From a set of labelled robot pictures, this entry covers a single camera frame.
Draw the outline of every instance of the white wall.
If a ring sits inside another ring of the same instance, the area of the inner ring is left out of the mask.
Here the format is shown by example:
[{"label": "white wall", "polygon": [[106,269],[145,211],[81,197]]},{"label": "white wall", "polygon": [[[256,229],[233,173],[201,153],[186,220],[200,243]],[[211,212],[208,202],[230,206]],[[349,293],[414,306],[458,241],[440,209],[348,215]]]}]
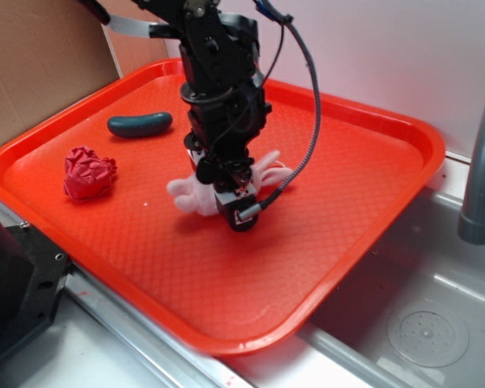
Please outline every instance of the white wall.
[{"label": "white wall", "polygon": [[[323,91],[434,125],[447,149],[471,156],[485,104],[485,0],[272,0],[294,16]],[[223,12],[259,20],[261,67],[279,28],[252,0],[221,0]],[[310,79],[288,36],[273,78]],[[175,44],[167,46],[177,57]]]}]

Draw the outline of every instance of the white surface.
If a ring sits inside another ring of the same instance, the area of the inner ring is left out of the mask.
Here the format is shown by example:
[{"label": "white surface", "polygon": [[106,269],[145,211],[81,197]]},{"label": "white surface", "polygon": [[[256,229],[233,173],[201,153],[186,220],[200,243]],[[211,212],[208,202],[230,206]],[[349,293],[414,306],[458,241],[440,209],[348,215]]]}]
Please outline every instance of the white surface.
[{"label": "white surface", "polygon": [[55,323],[0,365],[0,388],[164,386],[65,294]]},{"label": "white surface", "polygon": [[[447,149],[471,156],[485,104],[485,0],[272,0],[310,48],[326,93],[413,116],[435,126]],[[259,21],[261,65],[275,54],[279,28],[251,0],[220,9]],[[167,42],[178,57],[176,42]],[[310,87],[288,34],[272,75]]]},{"label": "white surface", "polygon": [[463,200],[469,167],[468,163],[446,158],[441,169],[432,177],[427,186]]},{"label": "white surface", "polygon": [[229,364],[258,387],[370,388],[296,336],[254,355],[236,357]]}]

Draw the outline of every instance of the screw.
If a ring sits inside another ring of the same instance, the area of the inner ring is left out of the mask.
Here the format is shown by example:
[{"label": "screw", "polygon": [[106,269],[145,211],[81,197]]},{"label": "screw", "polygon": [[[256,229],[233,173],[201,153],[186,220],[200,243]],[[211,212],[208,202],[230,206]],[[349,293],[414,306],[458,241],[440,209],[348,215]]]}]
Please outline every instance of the screw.
[{"label": "screw", "polygon": [[205,16],[205,9],[201,6],[198,6],[195,10],[194,10],[194,15],[197,17],[197,18],[202,18],[203,16]]}]

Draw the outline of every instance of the sink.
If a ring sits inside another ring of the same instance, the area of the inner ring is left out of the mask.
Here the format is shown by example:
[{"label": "sink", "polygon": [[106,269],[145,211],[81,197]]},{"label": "sink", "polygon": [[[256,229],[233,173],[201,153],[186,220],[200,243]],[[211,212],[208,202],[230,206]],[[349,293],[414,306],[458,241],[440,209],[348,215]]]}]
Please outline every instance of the sink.
[{"label": "sink", "polygon": [[380,387],[485,387],[485,246],[458,237],[460,206],[425,188],[310,317],[310,342]]}]

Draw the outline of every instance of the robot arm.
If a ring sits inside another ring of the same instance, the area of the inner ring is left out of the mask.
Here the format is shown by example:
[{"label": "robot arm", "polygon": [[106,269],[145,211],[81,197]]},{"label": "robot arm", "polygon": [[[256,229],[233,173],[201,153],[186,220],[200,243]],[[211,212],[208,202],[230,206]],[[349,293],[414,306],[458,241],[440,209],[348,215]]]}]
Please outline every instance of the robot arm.
[{"label": "robot arm", "polygon": [[147,31],[142,33],[147,36],[180,40],[187,79],[180,93],[191,107],[192,126],[185,145],[197,164],[196,177],[213,184],[217,207],[232,229],[250,229],[257,216],[239,218],[240,212],[256,204],[254,159],[247,145],[259,135],[271,111],[258,67],[257,22],[221,14],[219,0],[132,0],[168,23],[149,25],[109,15],[96,0],[79,1],[118,32],[123,24],[124,32],[143,30],[145,24]]}]

